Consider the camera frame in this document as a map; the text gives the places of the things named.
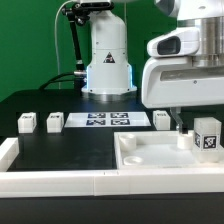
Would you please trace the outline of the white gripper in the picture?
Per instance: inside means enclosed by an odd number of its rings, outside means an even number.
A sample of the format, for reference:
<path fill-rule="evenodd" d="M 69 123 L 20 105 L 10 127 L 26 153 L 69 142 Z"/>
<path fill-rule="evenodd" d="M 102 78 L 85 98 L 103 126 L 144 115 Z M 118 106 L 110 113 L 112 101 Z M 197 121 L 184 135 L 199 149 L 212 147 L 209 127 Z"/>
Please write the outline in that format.
<path fill-rule="evenodd" d="M 224 104 L 224 67 L 196 68 L 189 57 L 150 58 L 143 69 L 141 100 L 146 108 L 171 107 L 176 130 L 187 134 L 180 107 Z"/>

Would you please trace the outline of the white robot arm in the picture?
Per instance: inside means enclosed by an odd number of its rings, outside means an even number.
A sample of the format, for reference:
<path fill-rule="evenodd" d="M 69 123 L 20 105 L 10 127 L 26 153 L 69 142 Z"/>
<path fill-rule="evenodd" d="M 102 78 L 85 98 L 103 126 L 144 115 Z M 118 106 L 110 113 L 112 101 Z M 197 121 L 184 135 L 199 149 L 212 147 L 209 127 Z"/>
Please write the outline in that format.
<path fill-rule="evenodd" d="M 91 22 L 92 60 L 82 93 L 101 101 L 136 91 L 127 61 L 125 23 L 112 13 L 113 0 L 71 0 L 62 13 L 71 25 Z M 177 28 L 147 44 L 141 101 L 147 108 L 224 104 L 224 0 L 154 0 Z"/>

